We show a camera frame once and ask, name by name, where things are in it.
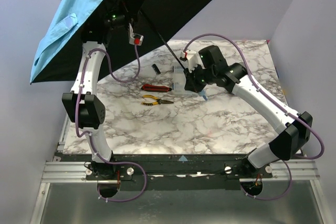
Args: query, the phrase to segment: blue triangle marker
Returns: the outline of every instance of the blue triangle marker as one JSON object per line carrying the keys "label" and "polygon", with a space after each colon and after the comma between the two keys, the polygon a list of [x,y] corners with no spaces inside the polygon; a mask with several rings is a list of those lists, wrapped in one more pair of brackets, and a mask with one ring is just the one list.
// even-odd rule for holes
{"label": "blue triangle marker", "polygon": [[188,160],[184,155],[182,155],[178,161],[187,162]]}

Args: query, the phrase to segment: gray wall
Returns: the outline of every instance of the gray wall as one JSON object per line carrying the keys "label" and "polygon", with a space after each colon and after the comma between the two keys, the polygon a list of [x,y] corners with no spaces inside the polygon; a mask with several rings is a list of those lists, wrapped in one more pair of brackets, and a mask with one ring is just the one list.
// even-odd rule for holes
{"label": "gray wall", "polygon": [[52,157],[69,83],[29,85],[35,51],[60,0],[0,0],[0,223],[29,223]]}
{"label": "gray wall", "polygon": [[[290,105],[307,110],[326,144],[317,160],[322,186],[336,220],[335,96],[336,1],[293,0],[270,42],[270,50]],[[309,154],[320,147],[312,137]]]}
{"label": "gray wall", "polygon": [[213,0],[174,39],[213,32],[232,39],[270,39],[292,0]]}

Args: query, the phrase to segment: pliers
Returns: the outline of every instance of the pliers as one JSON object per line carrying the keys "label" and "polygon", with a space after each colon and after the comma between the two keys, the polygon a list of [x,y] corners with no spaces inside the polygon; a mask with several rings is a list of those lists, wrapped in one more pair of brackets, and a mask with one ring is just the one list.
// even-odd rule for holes
{"label": "pliers", "polygon": [[154,100],[156,100],[156,102],[142,102],[141,104],[142,105],[146,105],[146,106],[153,106],[153,105],[158,105],[158,104],[171,104],[171,103],[174,103],[172,101],[168,101],[168,100],[163,100],[163,99],[160,99],[160,98],[157,98],[153,95],[150,95],[150,94],[145,94],[142,96],[143,98],[152,98]]}

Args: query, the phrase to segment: table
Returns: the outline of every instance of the table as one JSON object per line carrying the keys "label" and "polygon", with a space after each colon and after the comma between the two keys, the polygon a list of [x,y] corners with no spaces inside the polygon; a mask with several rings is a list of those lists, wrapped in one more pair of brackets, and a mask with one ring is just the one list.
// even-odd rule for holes
{"label": "table", "polygon": [[[179,56],[187,42],[172,40],[169,45]],[[259,83],[286,102],[266,41],[238,41],[237,44]],[[196,41],[190,49],[198,51],[209,45],[217,45],[229,65],[242,62],[237,50],[226,41]],[[160,75],[151,68],[153,63],[160,69]],[[141,57],[141,72],[135,81],[119,83],[111,76],[99,81],[97,96],[106,106],[103,128],[115,154],[245,154],[276,136],[268,122],[249,104],[215,85],[206,87],[208,102],[202,97],[169,92],[151,94],[174,104],[141,105],[142,95],[148,94],[141,90],[142,85],[171,86],[174,64],[174,57],[165,47],[160,47]],[[115,75],[127,79],[136,70],[134,61]],[[85,137],[76,137],[73,123],[67,126],[63,153],[91,153]]]}

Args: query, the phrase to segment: gray floor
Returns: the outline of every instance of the gray floor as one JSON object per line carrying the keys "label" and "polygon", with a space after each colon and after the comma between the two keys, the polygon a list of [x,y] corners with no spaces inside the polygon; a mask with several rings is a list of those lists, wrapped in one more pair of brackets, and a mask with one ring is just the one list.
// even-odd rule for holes
{"label": "gray floor", "polygon": [[[263,196],[280,194],[287,182],[265,182]],[[135,192],[121,192],[122,196]],[[135,201],[105,203],[96,185],[51,185],[42,223],[47,224],[319,224],[309,182],[294,182],[288,196],[256,201],[241,191],[146,191]]]}

